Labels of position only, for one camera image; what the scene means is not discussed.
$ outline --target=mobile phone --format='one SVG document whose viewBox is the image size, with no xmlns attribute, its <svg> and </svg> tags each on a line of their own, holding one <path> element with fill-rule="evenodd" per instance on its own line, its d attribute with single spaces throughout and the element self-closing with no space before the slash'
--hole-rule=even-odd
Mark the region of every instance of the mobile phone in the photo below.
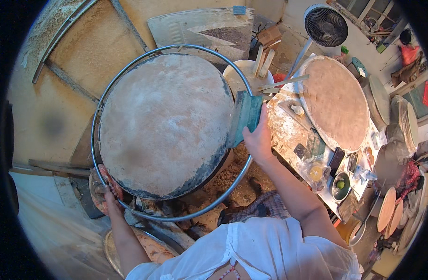
<svg viewBox="0 0 428 280">
<path fill-rule="evenodd" d="M 345 152 L 342 149 L 340 149 L 340 147 L 337 147 L 335 149 L 334 157 L 329 163 L 331 176 L 334 177 L 335 173 L 337 173 L 337 170 L 339 169 L 340 163 L 342 163 L 344 156 L 345 156 Z"/>
<path fill-rule="evenodd" d="M 348 162 L 348 171 L 354 173 L 356 171 L 357 165 L 357 153 L 350 154 L 349 162 Z"/>
</svg>

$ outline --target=hand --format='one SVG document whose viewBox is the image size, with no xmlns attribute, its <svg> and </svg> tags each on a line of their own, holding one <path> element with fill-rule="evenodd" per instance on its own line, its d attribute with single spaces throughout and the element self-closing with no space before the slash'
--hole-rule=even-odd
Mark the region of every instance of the hand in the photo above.
<svg viewBox="0 0 428 280">
<path fill-rule="evenodd" d="M 113 187 L 106 185 L 105 187 L 105 200 L 108 205 L 108 213 L 111 216 L 120 215 L 124 216 L 125 208 L 117 201 L 118 193 Z"/>
<path fill-rule="evenodd" d="M 271 134 L 267 126 L 266 103 L 262 104 L 261 116 L 256 129 L 251 133 L 248 127 L 245 126 L 242 135 L 248 152 L 257 164 L 263 165 L 267 160 L 273 158 L 271 153 Z"/>
</svg>

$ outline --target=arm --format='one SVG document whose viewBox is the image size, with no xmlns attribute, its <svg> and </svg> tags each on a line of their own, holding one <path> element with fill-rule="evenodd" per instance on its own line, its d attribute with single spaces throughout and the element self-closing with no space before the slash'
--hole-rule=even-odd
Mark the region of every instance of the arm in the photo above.
<svg viewBox="0 0 428 280">
<path fill-rule="evenodd" d="M 108 204 L 108 213 L 113 228 L 114 245 L 121 260 L 121 268 L 124 277 L 138 264 L 151 262 L 138 238 L 124 218 L 124 209 L 114 198 L 117 193 L 112 193 L 107 187 L 105 200 Z"/>
<path fill-rule="evenodd" d="M 266 104 L 262 105 L 256 130 L 250 133 L 248 127 L 245 127 L 243 135 L 248 152 L 270 177 L 290 215 L 300 222 L 303 235 L 323 237 L 348 249 L 321 201 L 272 154 Z"/>
</svg>

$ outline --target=lime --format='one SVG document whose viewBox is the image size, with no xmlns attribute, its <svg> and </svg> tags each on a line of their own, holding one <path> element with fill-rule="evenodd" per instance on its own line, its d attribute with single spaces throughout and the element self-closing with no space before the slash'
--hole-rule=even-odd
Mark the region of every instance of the lime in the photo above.
<svg viewBox="0 0 428 280">
<path fill-rule="evenodd" d="M 337 188 L 343 189 L 344 187 L 345 187 L 345 182 L 344 181 L 338 181 L 337 182 Z"/>
</svg>

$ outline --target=white shirt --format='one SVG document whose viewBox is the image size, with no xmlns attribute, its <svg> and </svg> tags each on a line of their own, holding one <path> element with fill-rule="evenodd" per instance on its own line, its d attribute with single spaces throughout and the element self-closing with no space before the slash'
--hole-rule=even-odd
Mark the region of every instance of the white shirt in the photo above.
<svg viewBox="0 0 428 280">
<path fill-rule="evenodd" d="M 126 280 L 207 279 L 227 262 L 251 279 L 360 279 L 357 256 L 331 241 L 303 238 L 294 218 L 250 218 L 223 224 L 162 265 L 142 263 Z"/>
</svg>

